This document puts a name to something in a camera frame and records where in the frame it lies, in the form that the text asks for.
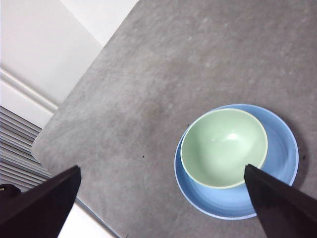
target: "gray tabletop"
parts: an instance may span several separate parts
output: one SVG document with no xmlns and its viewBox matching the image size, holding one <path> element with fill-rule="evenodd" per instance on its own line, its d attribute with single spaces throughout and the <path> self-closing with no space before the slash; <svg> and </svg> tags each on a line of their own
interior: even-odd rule
<svg viewBox="0 0 317 238">
<path fill-rule="evenodd" d="M 123 238 L 261 238 L 256 217 L 219 220 L 187 202 L 177 143 L 212 108 L 268 108 L 298 141 L 295 186 L 317 198 L 316 96 L 316 1 L 142 0 L 32 152 L 53 174 L 78 164 L 79 198 Z"/>
</svg>

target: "window blinds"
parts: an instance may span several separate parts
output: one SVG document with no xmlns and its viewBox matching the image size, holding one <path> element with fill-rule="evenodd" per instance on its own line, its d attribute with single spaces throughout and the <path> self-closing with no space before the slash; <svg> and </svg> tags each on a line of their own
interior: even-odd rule
<svg viewBox="0 0 317 238">
<path fill-rule="evenodd" d="M 0 184 L 10 183 L 25 192 L 51 177 L 31 155 L 41 129 L 0 107 Z"/>
</svg>

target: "plate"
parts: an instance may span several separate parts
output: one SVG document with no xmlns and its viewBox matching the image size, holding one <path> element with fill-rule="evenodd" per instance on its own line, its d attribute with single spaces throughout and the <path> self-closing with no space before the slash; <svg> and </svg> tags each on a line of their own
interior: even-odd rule
<svg viewBox="0 0 317 238">
<path fill-rule="evenodd" d="M 260 120 L 268 138 L 268 151 L 262 170 L 292 185 L 297 173 L 299 154 L 295 137 L 287 124 L 273 112 L 255 105 L 232 104 L 222 108 L 245 110 Z M 228 189 L 215 189 L 193 181 L 181 159 L 181 137 L 175 153 L 175 176 L 185 198 L 201 212 L 219 219 L 242 220 L 256 216 L 245 183 Z"/>
</svg>

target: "bowl rim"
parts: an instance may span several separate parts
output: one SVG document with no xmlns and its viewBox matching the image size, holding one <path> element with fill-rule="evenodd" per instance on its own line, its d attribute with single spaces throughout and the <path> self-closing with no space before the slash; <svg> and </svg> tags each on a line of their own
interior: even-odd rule
<svg viewBox="0 0 317 238">
<path fill-rule="evenodd" d="M 203 183 L 199 180 L 197 180 L 196 178 L 194 178 L 190 173 L 189 171 L 187 170 L 185 164 L 184 164 L 184 161 L 183 161 L 183 144 L 184 144 L 184 141 L 186 139 L 186 136 L 188 134 L 188 132 L 191 130 L 191 128 L 196 124 L 198 123 L 202 118 L 206 117 L 206 116 L 209 116 L 210 114 L 213 114 L 215 112 L 219 112 L 219 111 L 238 111 L 240 113 L 244 113 L 246 114 L 247 116 L 251 117 L 261 128 L 261 131 L 263 132 L 264 134 L 264 137 L 265 137 L 265 153 L 263 154 L 263 157 L 261 159 L 261 162 L 255 166 L 257 167 L 258 169 L 261 169 L 265 160 L 266 160 L 266 156 L 267 156 L 267 151 L 268 151 L 268 138 L 267 138 L 267 133 L 266 133 L 266 130 L 263 126 L 263 124 L 260 122 L 259 119 L 257 119 L 254 115 L 252 115 L 251 113 L 245 111 L 245 110 L 242 110 L 242 109 L 237 109 L 237 108 L 221 108 L 221 109 L 215 109 L 215 110 L 212 110 L 212 111 L 209 111 L 209 112 L 206 112 L 205 114 L 201 115 L 200 117 L 198 117 L 194 122 L 192 122 L 189 127 L 187 128 L 186 132 L 185 132 L 185 135 L 183 137 L 183 140 L 182 140 L 182 144 L 181 144 L 181 148 L 180 148 L 180 158 L 181 158 L 181 162 L 182 162 L 182 166 L 185 170 L 185 172 L 188 174 L 188 176 L 194 180 L 195 182 L 201 184 L 201 185 L 204 185 L 204 186 L 207 186 L 207 187 L 211 187 L 211 188 L 216 188 L 216 189 L 227 189 L 227 188 L 233 188 L 233 187 L 237 187 L 239 185 L 242 185 L 245 183 L 244 179 L 242 179 L 241 181 L 237 182 L 237 183 L 234 183 L 234 184 L 231 184 L 231 185 L 227 185 L 227 186 L 213 186 L 213 185 L 209 185 L 209 184 L 206 184 L 206 183 Z"/>
</svg>

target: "bowl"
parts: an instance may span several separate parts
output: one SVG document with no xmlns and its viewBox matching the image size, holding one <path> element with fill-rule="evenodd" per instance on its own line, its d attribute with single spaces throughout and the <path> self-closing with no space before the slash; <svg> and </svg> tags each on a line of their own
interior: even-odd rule
<svg viewBox="0 0 317 238">
<path fill-rule="evenodd" d="M 244 167 L 261 168 L 267 154 L 267 135 L 261 122 L 240 109 L 210 111 L 187 129 L 181 162 L 194 181 L 226 189 L 244 183 Z"/>
</svg>

